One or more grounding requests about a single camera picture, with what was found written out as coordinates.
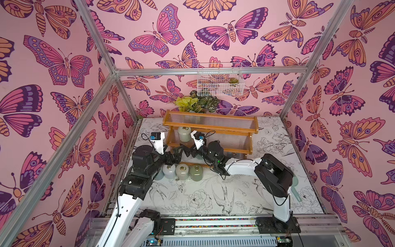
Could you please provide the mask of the green canister shelf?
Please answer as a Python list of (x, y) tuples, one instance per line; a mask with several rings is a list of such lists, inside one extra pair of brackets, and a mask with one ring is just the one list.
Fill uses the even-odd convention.
[(203, 168), (201, 165), (190, 166), (189, 174), (191, 180), (198, 182), (203, 179)]

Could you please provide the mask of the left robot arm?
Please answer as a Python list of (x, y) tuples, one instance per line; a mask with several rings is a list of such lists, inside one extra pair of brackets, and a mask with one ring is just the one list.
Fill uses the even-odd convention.
[(160, 226), (160, 213), (145, 210), (128, 233), (154, 178), (164, 165), (179, 164), (183, 152), (184, 148), (181, 146), (163, 154), (150, 145), (136, 148), (132, 153), (132, 167), (117, 189), (115, 208), (96, 246), (139, 247)]

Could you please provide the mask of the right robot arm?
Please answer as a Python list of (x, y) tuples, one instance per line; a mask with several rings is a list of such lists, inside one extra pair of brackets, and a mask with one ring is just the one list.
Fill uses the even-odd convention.
[(230, 176), (244, 175), (257, 178), (263, 187), (272, 195), (274, 209), (272, 217), (258, 220), (261, 229), (266, 225), (274, 233), (290, 233), (295, 226), (293, 213), (290, 206), (290, 190), (293, 184), (293, 171), (266, 153), (261, 158), (233, 158), (224, 154), (220, 142), (213, 141), (207, 146), (194, 144), (192, 147), (180, 145), (186, 156), (200, 155), (211, 171), (217, 173), (222, 179)]

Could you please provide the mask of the large light blue canister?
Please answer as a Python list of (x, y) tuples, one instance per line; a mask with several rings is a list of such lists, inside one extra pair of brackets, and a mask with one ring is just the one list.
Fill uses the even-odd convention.
[(160, 181), (161, 179), (163, 179), (163, 177), (164, 177), (164, 173), (163, 173), (162, 170), (160, 170), (160, 171), (157, 173), (157, 175), (155, 176), (154, 180), (155, 180), (155, 181)]

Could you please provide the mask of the cream canister shelf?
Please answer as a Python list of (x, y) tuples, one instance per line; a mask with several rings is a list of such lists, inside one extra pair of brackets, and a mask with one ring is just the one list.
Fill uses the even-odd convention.
[(179, 180), (187, 180), (189, 177), (189, 166), (186, 164), (178, 164), (175, 172)]

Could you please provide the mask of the white canister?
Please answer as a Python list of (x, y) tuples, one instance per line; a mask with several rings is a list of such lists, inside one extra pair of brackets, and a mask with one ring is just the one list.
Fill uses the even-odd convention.
[(165, 178), (174, 180), (176, 178), (176, 166), (175, 165), (164, 165), (162, 172)]
[(190, 127), (179, 127), (178, 128), (179, 139), (183, 143), (187, 143), (191, 140), (191, 128)]

